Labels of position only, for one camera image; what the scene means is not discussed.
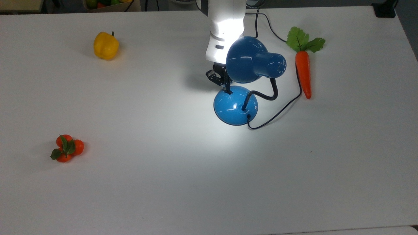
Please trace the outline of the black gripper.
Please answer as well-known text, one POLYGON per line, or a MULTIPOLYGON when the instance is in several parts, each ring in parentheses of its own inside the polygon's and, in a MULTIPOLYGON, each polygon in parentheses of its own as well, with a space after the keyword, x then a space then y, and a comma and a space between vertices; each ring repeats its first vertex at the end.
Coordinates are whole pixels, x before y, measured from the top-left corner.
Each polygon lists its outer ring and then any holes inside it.
POLYGON ((224 86, 223 90, 228 95, 233 93, 230 88, 232 80, 227 73, 225 64, 214 62, 212 70, 207 71, 205 75, 209 81, 215 83, 218 86, 224 86))

